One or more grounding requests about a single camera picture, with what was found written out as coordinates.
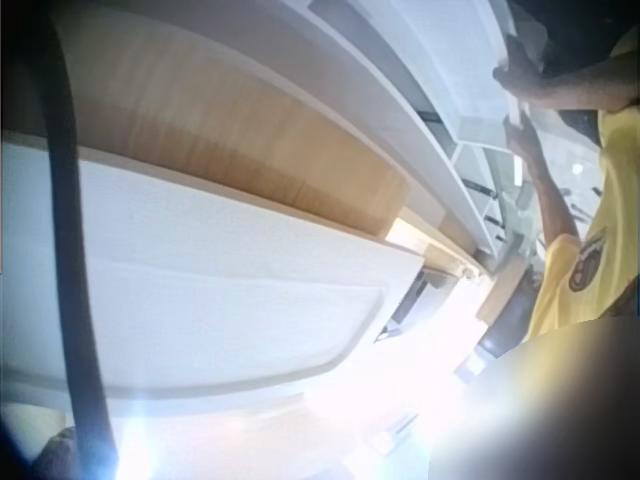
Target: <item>white cabinet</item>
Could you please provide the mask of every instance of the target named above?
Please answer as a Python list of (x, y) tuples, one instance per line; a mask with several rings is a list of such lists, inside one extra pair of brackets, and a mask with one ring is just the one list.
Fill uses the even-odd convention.
[[(3, 143), (3, 398), (69, 408), (48, 154)], [(300, 391), (373, 343), (423, 259), (210, 182), (80, 149), (89, 298), (113, 414)]]

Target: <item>shirt logo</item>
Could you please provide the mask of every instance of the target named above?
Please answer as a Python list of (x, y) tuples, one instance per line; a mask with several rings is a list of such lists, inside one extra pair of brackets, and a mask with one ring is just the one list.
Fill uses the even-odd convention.
[(602, 261), (602, 252), (607, 240), (606, 230), (591, 237), (580, 249), (578, 260), (573, 267), (571, 277), (569, 277), (569, 288), (572, 292), (581, 292), (595, 278)]

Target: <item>person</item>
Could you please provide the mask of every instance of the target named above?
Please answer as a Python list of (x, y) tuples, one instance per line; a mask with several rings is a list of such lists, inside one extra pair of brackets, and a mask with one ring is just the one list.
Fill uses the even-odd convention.
[(537, 133), (505, 121), (507, 145), (527, 165), (548, 246), (542, 286), (526, 339), (604, 315), (638, 315), (638, 29), (600, 63), (545, 78), (522, 44), (507, 39), (508, 67), (494, 78), (534, 108), (597, 110), (604, 175), (601, 202), (584, 241), (554, 183)]

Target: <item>bright light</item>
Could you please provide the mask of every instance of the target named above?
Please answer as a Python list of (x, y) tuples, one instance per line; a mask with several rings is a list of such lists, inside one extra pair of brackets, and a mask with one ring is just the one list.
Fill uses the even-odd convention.
[(524, 162), (521, 157), (513, 157), (513, 184), (521, 187), (524, 180)]
[(124, 432), (122, 446), (118, 452), (116, 480), (148, 480), (153, 469), (153, 457), (146, 445), (144, 429), (140, 420), (133, 420)]
[(366, 447), (358, 447), (347, 455), (342, 463), (356, 480), (371, 480), (380, 464), (381, 457)]
[(380, 432), (371, 439), (371, 446), (376, 452), (384, 456), (393, 450), (395, 442), (389, 433)]

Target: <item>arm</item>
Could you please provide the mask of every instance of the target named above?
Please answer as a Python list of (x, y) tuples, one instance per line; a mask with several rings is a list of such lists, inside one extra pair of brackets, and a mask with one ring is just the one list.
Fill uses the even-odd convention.
[(578, 237), (578, 229), (560, 190), (551, 178), (540, 140), (531, 120), (524, 113), (521, 115), (522, 128), (514, 127), (505, 120), (507, 145), (513, 153), (522, 157), (527, 165), (538, 194), (544, 240), (548, 247), (560, 235), (568, 234)]
[(522, 43), (507, 38), (509, 67), (493, 77), (515, 97), (554, 110), (624, 109), (639, 96), (638, 52), (611, 57), (577, 72), (545, 79), (527, 56)]

